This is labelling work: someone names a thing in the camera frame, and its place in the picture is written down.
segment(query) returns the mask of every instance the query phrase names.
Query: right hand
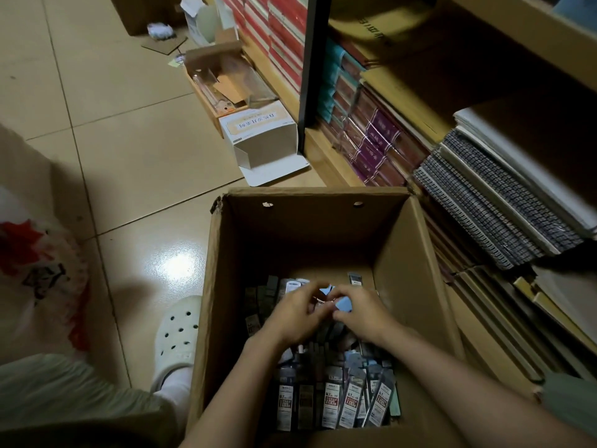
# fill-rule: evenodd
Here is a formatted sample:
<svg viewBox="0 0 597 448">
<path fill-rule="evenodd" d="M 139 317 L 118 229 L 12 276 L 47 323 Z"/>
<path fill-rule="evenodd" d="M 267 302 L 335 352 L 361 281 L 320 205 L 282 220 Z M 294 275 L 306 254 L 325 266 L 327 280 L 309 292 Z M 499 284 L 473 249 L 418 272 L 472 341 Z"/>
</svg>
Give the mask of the right hand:
<svg viewBox="0 0 597 448">
<path fill-rule="evenodd" d="M 362 286 L 341 284 L 327 295 L 327 300 L 335 300 L 348 296 L 352 302 L 352 311 L 336 310 L 332 317 L 335 321 L 345 323 L 357 337 L 384 348 L 384 336 L 392 326 L 401 327 L 376 293 Z"/>
</svg>

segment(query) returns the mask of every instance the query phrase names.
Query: open cardboard box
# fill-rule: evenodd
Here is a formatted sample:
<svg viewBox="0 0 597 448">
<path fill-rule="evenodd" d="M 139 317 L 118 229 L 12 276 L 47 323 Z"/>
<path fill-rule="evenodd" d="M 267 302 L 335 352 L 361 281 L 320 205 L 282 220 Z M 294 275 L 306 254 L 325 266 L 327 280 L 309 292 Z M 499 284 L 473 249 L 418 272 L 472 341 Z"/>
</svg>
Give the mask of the open cardboard box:
<svg viewBox="0 0 597 448">
<path fill-rule="evenodd" d="M 195 94 L 199 98 L 199 101 L 201 101 L 201 104 L 204 106 L 207 115 L 210 117 L 218 132 L 220 132 L 220 136 L 222 138 L 224 138 L 224 135 L 222 135 L 219 119 L 223 116 L 227 116 L 230 113 L 245 110 L 248 106 L 246 103 L 243 102 L 243 105 L 240 107 L 233 107 L 227 110 L 225 113 L 219 113 L 214 109 L 214 107 L 207 99 L 205 94 L 203 94 L 197 83 L 195 83 L 195 81 L 193 80 L 193 74 L 195 74 L 197 69 L 209 68 L 212 70 L 212 72 L 214 72 L 216 77 L 220 77 L 222 75 L 220 73 L 221 56 L 223 54 L 238 54 L 238 56 L 240 57 L 242 50 L 243 43 L 240 40 L 238 40 L 236 36 L 236 31 L 234 29 L 228 29 L 220 30 L 216 33 L 215 44 L 201 47 L 198 49 L 189 50 L 184 55 L 184 74 L 189 79 L 189 83 L 193 88 L 193 91 L 195 91 Z M 225 82 L 221 81 L 221 83 L 223 83 L 224 86 L 228 87 L 227 89 L 224 89 L 223 94 L 225 96 L 228 96 L 229 94 L 239 94 L 241 97 L 243 96 L 242 89 L 236 88 L 234 82 L 232 82 L 232 80 L 230 80 L 229 78 L 226 78 Z"/>
<path fill-rule="evenodd" d="M 247 339 L 244 286 L 268 274 L 334 284 L 358 272 L 398 321 L 464 359 L 422 209 L 406 189 L 232 189 L 216 199 L 212 214 L 188 429 Z M 399 424 L 260 434 L 257 446 L 467 446 L 414 376 L 398 362 L 394 370 Z"/>
</svg>

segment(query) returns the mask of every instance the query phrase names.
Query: white box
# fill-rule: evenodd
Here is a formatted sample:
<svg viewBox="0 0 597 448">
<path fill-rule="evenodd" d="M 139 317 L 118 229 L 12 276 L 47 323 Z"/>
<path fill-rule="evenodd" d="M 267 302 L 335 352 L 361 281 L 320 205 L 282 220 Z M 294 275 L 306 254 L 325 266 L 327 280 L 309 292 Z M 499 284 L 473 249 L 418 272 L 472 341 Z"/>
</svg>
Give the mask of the white box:
<svg viewBox="0 0 597 448">
<path fill-rule="evenodd" d="M 210 6 L 203 0 L 180 0 L 180 7 L 189 26 L 189 36 L 199 47 L 213 45 L 215 34 L 221 30 L 234 28 L 238 39 L 232 9 L 222 0 L 214 1 L 215 5 Z"/>
<path fill-rule="evenodd" d="M 309 166 L 298 154 L 295 121 L 278 100 L 220 118 L 222 133 L 251 187 L 279 179 Z"/>
</svg>

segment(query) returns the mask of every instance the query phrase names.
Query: hand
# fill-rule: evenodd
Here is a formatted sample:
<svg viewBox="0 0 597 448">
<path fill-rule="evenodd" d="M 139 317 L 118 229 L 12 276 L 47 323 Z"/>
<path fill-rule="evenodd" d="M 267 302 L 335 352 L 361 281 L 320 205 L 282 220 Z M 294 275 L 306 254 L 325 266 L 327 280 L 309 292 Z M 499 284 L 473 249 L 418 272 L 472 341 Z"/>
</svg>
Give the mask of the hand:
<svg viewBox="0 0 597 448">
<path fill-rule="evenodd" d="M 319 324 L 329 317 L 335 308 L 333 301 L 327 301 L 312 311 L 313 297 L 329 300 L 319 290 L 327 286 L 328 283 L 312 281 L 286 294 L 273 309 L 272 315 L 259 333 L 267 333 L 268 336 L 280 340 L 284 349 L 300 344 L 316 331 Z"/>
<path fill-rule="evenodd" d="M 334 320 L 345 323 L 357 337 L 384 348 L 384 335 L 392 326 L 401 325 L 392 317 L 377 294 L 362 286 L 341 284 L 327 295 L 327 300 L 348 296 L 352 312 L 335 311 Z"/>
</svg>

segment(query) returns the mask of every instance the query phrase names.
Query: open white box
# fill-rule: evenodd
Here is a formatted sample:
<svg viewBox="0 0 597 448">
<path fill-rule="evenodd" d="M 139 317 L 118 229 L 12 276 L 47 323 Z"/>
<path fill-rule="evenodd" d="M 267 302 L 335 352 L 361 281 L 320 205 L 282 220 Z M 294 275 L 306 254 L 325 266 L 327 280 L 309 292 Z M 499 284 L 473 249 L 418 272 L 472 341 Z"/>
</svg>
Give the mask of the open white box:
<svg viewBox="0 0 597 448">
<path fill-rule="evenodd" d="M 298 154 L 297 125 L 278 100 L 220 118 L 224 138 L 251 187 L 309 166 Z"/>
</svg>

